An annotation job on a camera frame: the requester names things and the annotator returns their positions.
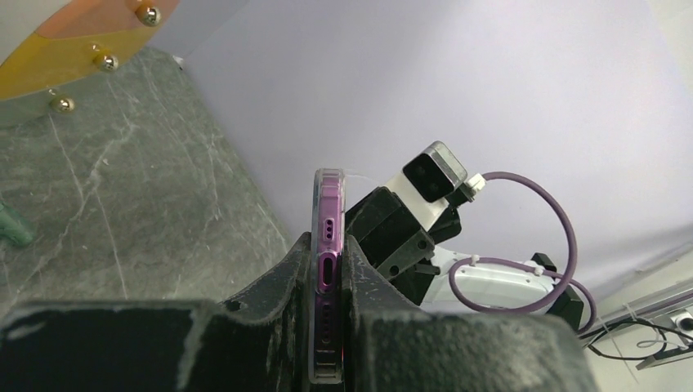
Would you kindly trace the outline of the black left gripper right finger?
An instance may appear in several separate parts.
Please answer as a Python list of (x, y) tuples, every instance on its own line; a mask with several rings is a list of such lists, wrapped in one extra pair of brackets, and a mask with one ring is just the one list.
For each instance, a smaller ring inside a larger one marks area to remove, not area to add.
[(344, 246), (349, 391), (595, 391), (579, 341), (543, 315), (429, 314)]

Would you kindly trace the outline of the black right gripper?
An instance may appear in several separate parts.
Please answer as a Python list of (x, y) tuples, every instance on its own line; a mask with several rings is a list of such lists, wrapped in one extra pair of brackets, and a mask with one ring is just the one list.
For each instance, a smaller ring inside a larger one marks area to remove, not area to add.
[(346, 232), (367, 260), (415, 305), (421, 305), (440, 268), (432, 265), (435, 245), (462, 232), (458, 206), (443, 209), (424, 229), (404, 202), (386, 187), (377, 187), (346, 212)]

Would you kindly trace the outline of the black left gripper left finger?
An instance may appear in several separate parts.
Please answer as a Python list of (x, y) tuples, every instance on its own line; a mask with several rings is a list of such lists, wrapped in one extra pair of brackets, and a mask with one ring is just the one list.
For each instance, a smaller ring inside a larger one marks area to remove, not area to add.
[(27, 301), (1, 321), (4, 391), (306, 391), (311, 236), (222, 301)]

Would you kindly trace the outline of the phone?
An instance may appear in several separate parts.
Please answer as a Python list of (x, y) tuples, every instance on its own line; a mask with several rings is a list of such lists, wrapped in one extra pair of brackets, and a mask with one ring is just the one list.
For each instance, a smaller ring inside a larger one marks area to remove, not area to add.
[(342, 254), (345, 240), (345, 179), (342, 170), (316, 171), (311, 219), (308, 379), (342, 381)]

